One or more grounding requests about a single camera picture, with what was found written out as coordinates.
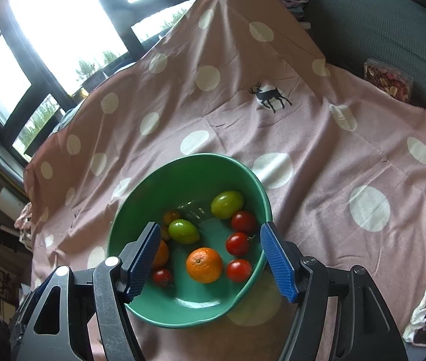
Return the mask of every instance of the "green fruit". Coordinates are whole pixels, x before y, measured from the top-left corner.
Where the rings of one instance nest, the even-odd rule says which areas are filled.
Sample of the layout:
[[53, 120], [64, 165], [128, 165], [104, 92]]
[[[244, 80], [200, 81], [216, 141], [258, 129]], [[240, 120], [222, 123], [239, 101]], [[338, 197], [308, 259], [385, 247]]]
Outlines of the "green fruit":
[[183, 245], [190, 245], [199, 240], [199, 232], [196, 226], [181, 218], [171, 222], [168, 233], [174, 241]]
[[211, 202], [211, 212], [215, 217], [226, 220], [243, 209], [244, 205], [245, 197], [242, 193], [233, 190], [223, 191]]

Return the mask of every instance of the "pink cloth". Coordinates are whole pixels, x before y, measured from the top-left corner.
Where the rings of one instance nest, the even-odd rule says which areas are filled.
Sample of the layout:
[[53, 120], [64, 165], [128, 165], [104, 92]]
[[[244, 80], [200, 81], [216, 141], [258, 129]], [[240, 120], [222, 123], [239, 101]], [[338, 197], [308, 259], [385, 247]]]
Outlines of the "pink cloth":
[[[275, 88], [291, 105], [262, 104], [261, 93]], [[426, 112], [325, 64], [278, 0], [196, 0], [46, 140], [25, 171], [37, 224], [32, 282], [55, 264], [101, 262], [128, 193], [159, 166], [198, 152], [250, 167], [285, 238], [327, 266], [365, 266], [405, 327], [426, 288]], [[265, 272], [212, 323], [168, 330], [131, 321], [149, 361], [276, 361], [293, 313]], [[330, 304], [321, 361], [334, 314]], [[104, 359], [95, 326], [93, 350]]]

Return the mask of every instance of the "deer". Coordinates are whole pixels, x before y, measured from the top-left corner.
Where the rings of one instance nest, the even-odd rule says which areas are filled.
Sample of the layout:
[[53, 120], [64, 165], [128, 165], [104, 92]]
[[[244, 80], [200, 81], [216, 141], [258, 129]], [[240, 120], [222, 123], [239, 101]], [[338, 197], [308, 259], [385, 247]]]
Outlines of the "deer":
[[290, 105], [292, 105], [291, 102], [286, 97], [284, 97], [280, 93], [280, 91], [278, 91], [277, 87], [275, 87], [275, 89], [270, 89], [269, 91], [262, 92], [262, 90], [260, 89], [262, 83], [258, 82], [253, 86], [250, 87], [250, 90], [248, 92], [250, 92], [252, 95], [256, 95], [256, 98], [261, 101], [262, 105], [264, 105], [268, 109], [272, 109], [273, 113], [276, 113], [275, 109], [273, 108], [273, 105], [270, 102], [270, 100], [273, 98], [280, 101], [282, 109], [285, 108], [283, 99], [286, 100]]

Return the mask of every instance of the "green bowl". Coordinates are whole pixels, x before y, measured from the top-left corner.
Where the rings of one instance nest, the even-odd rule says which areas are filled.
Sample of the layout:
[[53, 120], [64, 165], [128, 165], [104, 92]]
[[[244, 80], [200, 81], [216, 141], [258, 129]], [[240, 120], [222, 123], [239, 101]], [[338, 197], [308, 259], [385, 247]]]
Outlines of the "green bowl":
[[234, 259], [224, 246], [232, 233], [229, 221], [214, 218], [210, 212], [213, 198], [225, 190], [245, 195], [245, 210], [256, 215], [259, 224], [272, 220], [270, 202], [255, 174], [230, 157], [201, 153], [182, 157], [157, 169], [135, 188], [121, 206], [111, 229], [108, 255], [118, 255], [123, 247], [137, 240], [148, 221], [162, 224], [163, 214], [178, 208], [183, 218], [198, 227], [201, 238], [192, 245], [167, 242], [170, 258], [166, 267], [174, 277], [174, 287], [158, 288], [148, 279], [140, 296], [126, 307], [151, 324], [185, 328], [212, 321], [233, 308], [252, 287], [265, 266], [265, 256], [256, 233], [244, 257], [253, 274], [245, 283], [230, 281], [224, 271], [210, 284], [193, 281], [185, 262], [200, 247], [214, 248], [224, 268]]

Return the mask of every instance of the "dark window frame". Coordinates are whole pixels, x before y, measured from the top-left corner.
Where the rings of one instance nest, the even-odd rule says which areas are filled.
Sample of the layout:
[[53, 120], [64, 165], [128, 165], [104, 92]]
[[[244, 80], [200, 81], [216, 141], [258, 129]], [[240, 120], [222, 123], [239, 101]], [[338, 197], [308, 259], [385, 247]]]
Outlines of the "dark window frame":
[[[129, 57], [126, 54], [118, 59], [136, 62], [156, 43], [153, 39], [156, 36], [143, 43], [140, 42], [132, 26], [154, 13], [185, 1], [188, 0], [138, 0], [133, 3], [129, 3], [128, 0], [99, 0], [129, 54]], [[25, 167], [28, 162], [13, 148], [13, 143], [46, 96], [51, 94], [65, 112], [74, 108], [77, 103], [59, 84], [22, 32], [9, 0], [0, 0], [0, 36], [4, 37], [20, 68], [31, 83], [6, 123], [3, 125], [0, 122], [0, 143], [21, 166]], [[59, 120], [60, 114], [57, 112], [26, 148], [26, 155], [32, 156], [36, 152]]]

